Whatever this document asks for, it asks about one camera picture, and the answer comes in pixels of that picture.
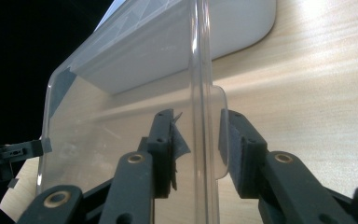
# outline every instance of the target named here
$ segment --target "clear plastic container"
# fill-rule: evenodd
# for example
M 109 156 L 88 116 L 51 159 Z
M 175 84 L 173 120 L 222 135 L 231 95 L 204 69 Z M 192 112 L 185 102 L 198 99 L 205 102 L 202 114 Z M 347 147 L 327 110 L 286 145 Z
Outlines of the clear plastic container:
M 53 73 L 38 192 L 62 184 L 86 192 L 112 178 L 169 108 L 183 113 L 176 126 L 191 153 L 176 161 L 178 190 L 156 200 L 156 223 L 218 223 L 227 103 L 212 84 L 205 0 L 127 1 Z

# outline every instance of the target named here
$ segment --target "black metal bracket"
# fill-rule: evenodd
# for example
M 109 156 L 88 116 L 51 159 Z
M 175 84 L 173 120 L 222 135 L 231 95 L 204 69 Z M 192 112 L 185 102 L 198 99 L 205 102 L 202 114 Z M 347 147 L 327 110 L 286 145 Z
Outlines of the black metal bracket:
M 42 155 L 43 148 L 40 140 L 0 147 L 0 181 L 13 178 L 12 162 L 25 161 Z
M 358 189 L 353 200 L 326 189 L 295 155 L 269 152 L 244 115 L 228 116 L 229 172 L 241 198 L 259 199 L 264 223 L 358 223 Z
M 172 152 L 173 110 L 158 112 L 153 120 L 148 137 L 144 137 L 138 151 L 145 151 L 153 156 L 156 198 L 168 198 L 171 182 L 175 187 L 175 160 Z
M 131 152 L 118 162 L 115 178 L 83 195 L 75 186 L 57 186 L 38 195 L 18 224 L 152 223 L 153 158 Z

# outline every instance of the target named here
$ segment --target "metal screw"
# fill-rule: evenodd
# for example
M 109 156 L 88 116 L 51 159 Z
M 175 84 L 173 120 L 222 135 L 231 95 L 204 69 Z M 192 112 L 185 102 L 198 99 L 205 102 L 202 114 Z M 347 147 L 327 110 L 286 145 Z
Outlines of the metal screw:
M 61 190 L 50 194 L 44 201 L 43 205 L 47 208 L 56 208 L 69 201 L 71 192 Z
M 275 160 L 283 162 L 283 163 L 290 163 L 293 161 L 293 158 L 286 154 L 277 154 L 277 155 L 275 155 Z
M 139 163 L 145 160 L 145 157 L 141 154 L 134 154 L 132 156 L 130 156 L 127 161 L 129 163 Z

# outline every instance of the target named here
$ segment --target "black background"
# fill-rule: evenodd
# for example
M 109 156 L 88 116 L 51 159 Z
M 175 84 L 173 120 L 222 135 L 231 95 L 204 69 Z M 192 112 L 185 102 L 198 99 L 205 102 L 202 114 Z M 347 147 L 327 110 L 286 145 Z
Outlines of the black background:
M 38 139 L 48 79 L 113 0 L 0 0 L 0 145 Z M 14 163 L 15 173 L 22 162 Z M 0 202 L 7 183 L 0 183 Z M 0 211 L 0 223 L 13 223 Z

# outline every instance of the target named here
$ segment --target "light wood surface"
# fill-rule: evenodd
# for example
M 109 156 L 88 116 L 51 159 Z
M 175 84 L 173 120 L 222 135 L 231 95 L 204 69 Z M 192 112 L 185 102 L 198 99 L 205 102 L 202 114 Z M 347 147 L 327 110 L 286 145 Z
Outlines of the light wood surface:
M 213 61 L 228 108 L 244 114 L 269 150 L 296 154 L 328 188 L 358 187 L 358 1 L 279 1 L 271 32 Z M 1 208 L 13 219 L 34 197 L 34 160 Z M 221 223 L 261 223 L 257 201 L 219 180 Z

